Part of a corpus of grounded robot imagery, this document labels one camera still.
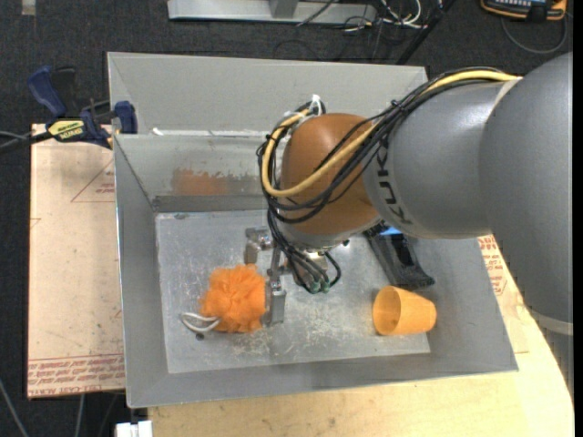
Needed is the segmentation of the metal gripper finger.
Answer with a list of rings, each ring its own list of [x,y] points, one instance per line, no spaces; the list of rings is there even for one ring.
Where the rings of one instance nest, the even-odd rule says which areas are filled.
[[[284,322],[285,301],[287,291],[279,281],[268,281],[266,284],[266,312],[263,325],[271,327]]]
[[[247,228],[245,237],[246,245],[243,256],[246,264],[255,264],[260,252],[272,249],[271,232],[266,227]]]

